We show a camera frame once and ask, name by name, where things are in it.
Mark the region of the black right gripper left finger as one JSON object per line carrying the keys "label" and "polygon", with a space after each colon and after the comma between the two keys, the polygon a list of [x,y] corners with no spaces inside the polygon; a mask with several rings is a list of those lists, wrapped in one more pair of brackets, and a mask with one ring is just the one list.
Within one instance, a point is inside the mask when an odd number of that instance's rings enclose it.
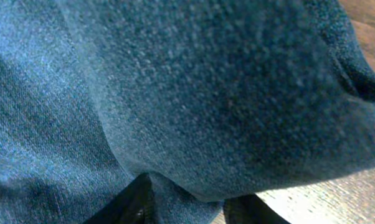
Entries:
{"label": "black right gripper left finger", "polygon": [[83,224],[154,224],[154,213],[151,179],[141,174]]}

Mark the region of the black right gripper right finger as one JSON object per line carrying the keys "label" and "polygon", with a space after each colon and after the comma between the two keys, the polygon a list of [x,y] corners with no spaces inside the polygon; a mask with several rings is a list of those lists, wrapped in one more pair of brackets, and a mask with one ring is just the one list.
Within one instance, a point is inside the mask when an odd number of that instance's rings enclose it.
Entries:
{"label": "black right gripper right finger", "polygon": [[245,195],[224,201],[227,224],[290,224],[257,195]]}

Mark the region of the blue denim jeans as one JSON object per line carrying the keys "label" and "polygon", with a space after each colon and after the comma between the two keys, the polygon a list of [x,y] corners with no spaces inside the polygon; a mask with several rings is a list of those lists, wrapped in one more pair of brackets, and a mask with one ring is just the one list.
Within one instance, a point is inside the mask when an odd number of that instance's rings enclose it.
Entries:
{"label": "blue denim jeans", "polygon": [[0,1],[0,223],[155,223],[375,168],[375,73],[338,1]]}

